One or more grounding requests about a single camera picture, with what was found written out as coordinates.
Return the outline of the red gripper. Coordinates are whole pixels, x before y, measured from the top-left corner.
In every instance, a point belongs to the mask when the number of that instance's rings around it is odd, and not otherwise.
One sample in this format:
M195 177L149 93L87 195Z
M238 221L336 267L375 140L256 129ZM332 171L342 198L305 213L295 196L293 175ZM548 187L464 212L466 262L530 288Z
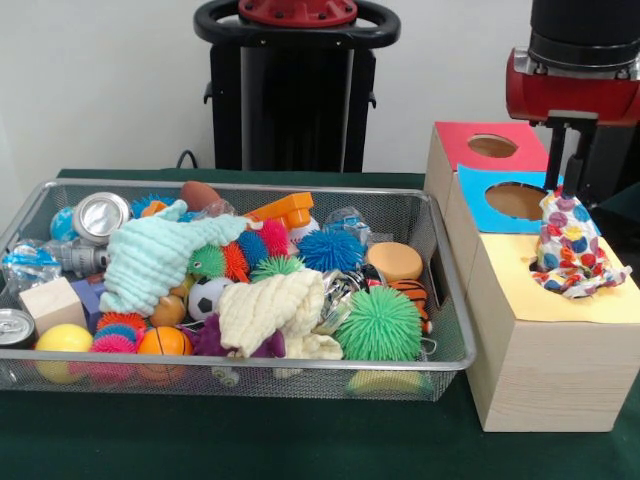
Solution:
M514 48L506 65L506 109L513 119L545 123L552 131L546 189L558 185L566 130L579 133L564 174L564 195L575 197L600 126L632 126L639 121L639 79L611 72L588 74L546 68L523 48Z

